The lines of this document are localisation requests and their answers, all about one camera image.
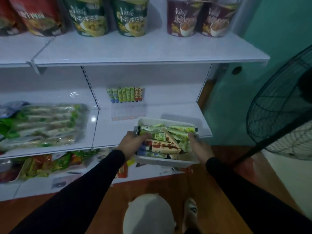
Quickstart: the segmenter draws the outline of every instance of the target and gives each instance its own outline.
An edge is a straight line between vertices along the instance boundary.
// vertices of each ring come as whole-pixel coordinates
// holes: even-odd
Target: tray of spring rolls
[[[140,118],[137,135],[150,132],[153,139],[144,141],[135,155],[135,161],[152,164],[186,168],[199,163],[192,151],[188,133],[197,134],[197,127],[190,123],[164,119]]]

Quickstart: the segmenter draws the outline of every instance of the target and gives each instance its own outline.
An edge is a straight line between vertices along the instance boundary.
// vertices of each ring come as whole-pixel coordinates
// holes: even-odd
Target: person
[[[136,137],[128,131],[118,147],[98,165],[34,210],[10,233],[85,233],[117,171],[148,138],[150,133]],[[198,142],[192,133],[189,141],[200,163],[253,233],[312,233],[308,218],[234,173],[214,156],[210,146]],[[200,233],[196,217],[196,203],[188,199],[182,226],[185,234]]]

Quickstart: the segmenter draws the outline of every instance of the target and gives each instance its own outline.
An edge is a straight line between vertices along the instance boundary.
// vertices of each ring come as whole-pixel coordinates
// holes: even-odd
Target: fan grille
[[[259,143],[311,109],[297,86],[298,79],[312,66],[312,45],[290,59],[261,88],[253,99],[246,119],[247,133]],[[308,122],[267,150],[273,153],[312,159],[312,123]]]

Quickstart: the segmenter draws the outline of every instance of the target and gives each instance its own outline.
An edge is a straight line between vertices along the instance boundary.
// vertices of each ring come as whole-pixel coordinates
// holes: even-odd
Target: green noodle cup
[[[102,0],[63,0],[78,34],[103,36],[108,32]]]
[[[146,34],[149,0],[111,0],[118,32],[128,37]]]

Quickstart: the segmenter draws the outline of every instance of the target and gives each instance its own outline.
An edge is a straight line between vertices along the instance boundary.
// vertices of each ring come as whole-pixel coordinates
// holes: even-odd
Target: hand
[[[205,166],[208,159],[214,157],[211,146],[204,143],[196,141],[196,138],[192,132],[189,133],[189,141],[191,143],[191,147],[196,154],[198,161]]]
[[[138,151],[143,141],[152,138],[153,136],[151,133],[144,133],[141,136],[135,136],[133,131],[128,131],[116,149],[123,152],[126,157],[126,161],[128,161],[135,154],[135,152]]]

